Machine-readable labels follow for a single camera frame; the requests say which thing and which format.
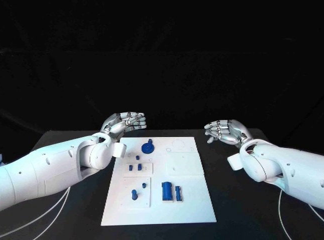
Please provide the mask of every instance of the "black table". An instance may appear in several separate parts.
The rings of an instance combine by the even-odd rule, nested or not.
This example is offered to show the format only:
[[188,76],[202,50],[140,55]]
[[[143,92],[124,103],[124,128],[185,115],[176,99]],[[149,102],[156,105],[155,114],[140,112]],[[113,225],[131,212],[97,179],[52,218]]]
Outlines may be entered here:
[[[250,129],[254,138],[266,140],[259,129]],[[88,136],[95,131],[49,131],[33,150]],[[189,240],[254,239],[286,240],[278,216],[278,187],[254,182],[244,171],[233,171],[227,157],[239,152],[218,141],[207,144],[204,130],[137,130],[124,137],[194,137],[215,213],[215,223],[100,226],[114,161],[104,170],[71,187],[61,215],[39,237],[40,240]],[[0,234],[33,220],[55,204],[63,192],[19,203],[0,212]],[[30,240],[43,231],[59,206],[30,226],[1,239]],[[282,221],[292,240],[324,239],[324,223],[308,205],[282,194]]]

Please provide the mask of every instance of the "dark backdrop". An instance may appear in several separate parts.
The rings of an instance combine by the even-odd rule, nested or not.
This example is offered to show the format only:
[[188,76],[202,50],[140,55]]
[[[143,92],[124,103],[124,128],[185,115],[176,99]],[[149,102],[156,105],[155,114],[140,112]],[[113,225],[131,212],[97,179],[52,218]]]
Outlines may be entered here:
[[98,129],[124,111],[144,112],[149,129],[237,119],[324,154],[324,13],[121,5],[129,14],[94,0],[0,1],[4,161],[45,131]]

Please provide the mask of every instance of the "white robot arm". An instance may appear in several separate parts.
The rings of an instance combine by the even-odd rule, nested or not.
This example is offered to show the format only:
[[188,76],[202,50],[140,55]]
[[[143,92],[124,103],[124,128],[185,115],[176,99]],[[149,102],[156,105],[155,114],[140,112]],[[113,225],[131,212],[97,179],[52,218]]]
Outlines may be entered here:
[[208,143],[220,140],[240,149],[227,158],[233,170],[243,168],[254,181],[276,185],[288,195],[324,209],[324,156],[253,139],[236,120],[214,121],[204,128]]
[[97,173],[111,157],[124,156],[123,133],[146,128],[143,113],[113,114],[92,136],[49,145],[0,166],[0,211],[50,195]]

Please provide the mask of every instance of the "white cable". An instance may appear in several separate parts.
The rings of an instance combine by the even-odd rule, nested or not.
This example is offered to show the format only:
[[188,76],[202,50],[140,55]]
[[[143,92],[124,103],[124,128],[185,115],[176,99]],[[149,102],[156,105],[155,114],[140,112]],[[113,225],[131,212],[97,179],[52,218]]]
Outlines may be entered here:
[[30,221],[29,223],[26,223],[23,226],[17,227],[14,230],[8,231],[7,233],[1,234],[1,235],[0,235],[0,238],[1,238],[3,236],[6,236],[6,235],[11,234],[13,232],[19,231],[21,228],[24,228],[27,225],[30,225],[34,221],[37,221],[37,220],[49,213],[49,211],[55,208],[55,206],[59,204],[59,202],[62,201],[62,199],[63,199],[63,197],[65,197],[65,195],[66,195],[68,192],[69,192],[69,187],[68,187],[68,189],[66,189],[66,191],[65,191],[61,199],[58,200],[58,202],[56,202],[55,205],[52,206],[52,208],[50,208],[33,221]]
[[[65,202],[66,202],[68,195],[69,195],[69,188],[68,188],[68,193],[66,193],[65,200],[63,200],[63,202],[62,202],[62,207],[63,207],[63,204],[65,204]],[[40,237],[40,235],[46,232],[48,228],[50,227],[52,223],[55,222],[56,217],[58,217],[58,215],[59,215],[59,213],[61,213],[61,211],[62,211],[62,207],[61,207],[61,209],[59,209],[59,211],[58,211],[58,214],[56,214],[56,216],[55,216],[55,218],[53,218],[53,221],[50,222],[49,226],[45,228],[45,230],[42,231],[42,233],[36,236],[36,238],[34,238],[33,240],[36,240],[36,239]]]
[[322,217],[320,216],[320,214],[315,212],[315,215],[318,216],[318,218],[322,220],[322,222],[324,222],[324,219],[322,219]]
[[[279,192],[279,206],[280,206],[280,195],[282,195],[282,190]],[[279,211],[279,222],[280,222],[282,228],[283,228],[285,233],[286,233],[286,229],[285,229],[285,226],[283,226],[283,223],[282,223],[282,219],[280,219],[280,211]]]

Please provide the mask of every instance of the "white board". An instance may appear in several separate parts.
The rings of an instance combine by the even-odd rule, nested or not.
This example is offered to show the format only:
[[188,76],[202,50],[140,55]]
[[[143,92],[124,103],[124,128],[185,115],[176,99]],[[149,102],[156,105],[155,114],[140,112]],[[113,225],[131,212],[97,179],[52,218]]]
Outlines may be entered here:
[[[155,151],[144,154],[140,148],[149,139]],[[194,138],[123,137],[120,142],[127,145],[127,149],[124,158],[117,158],[114,163],[101,225],[214,223]],[[137,167],[137,164],[142,164],[144,171],[129,171],[129,165]],[[149,184],[142,188],[142,181],[147,179]],[[162,182],[172,183],[173,201],[162,201]],[[175,186],[181,187],[181,202],[176,201]],[[133,189],[137,200],[131,199]]]

